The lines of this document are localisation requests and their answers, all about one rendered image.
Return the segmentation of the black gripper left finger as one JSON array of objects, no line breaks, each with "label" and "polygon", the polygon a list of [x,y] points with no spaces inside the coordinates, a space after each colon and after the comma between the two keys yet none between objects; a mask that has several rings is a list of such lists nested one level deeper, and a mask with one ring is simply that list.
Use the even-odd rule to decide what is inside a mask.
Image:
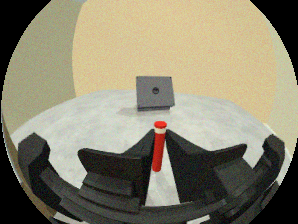
[{"label": "black gripper left finger", "polygon": [[156,132],[150,128],[138,143],[122,153],[97,151],[97,149],[78,149],[78,160],[86,172],[97,175],[133,181],[136,184],[137,197],[145,206],[146,193],[152,171],[154,137]]}]

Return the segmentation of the red peg with white band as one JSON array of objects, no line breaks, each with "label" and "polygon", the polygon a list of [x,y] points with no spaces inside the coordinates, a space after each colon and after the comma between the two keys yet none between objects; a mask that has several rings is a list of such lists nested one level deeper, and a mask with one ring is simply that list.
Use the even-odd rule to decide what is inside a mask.
[{"label": "red peg with white band", "polygon": [[166,136],[166,121],[157,120],[154,121],[154,153],[153,153],[153,171],[160,172],[162,164],[162,152],[165,147],[165,136]]}]

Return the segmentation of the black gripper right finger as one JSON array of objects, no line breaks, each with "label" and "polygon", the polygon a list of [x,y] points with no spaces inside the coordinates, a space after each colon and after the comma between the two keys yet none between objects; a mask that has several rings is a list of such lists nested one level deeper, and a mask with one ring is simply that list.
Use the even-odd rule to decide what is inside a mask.
[{"label": "black gripper right finger", "polygon": [[176,135],[172,129],[166,129],[165,140],[180,204],[192,201],[192,194],[200,188],[214,167],[243,157],[247,148],[243,143],[210,152]]}]

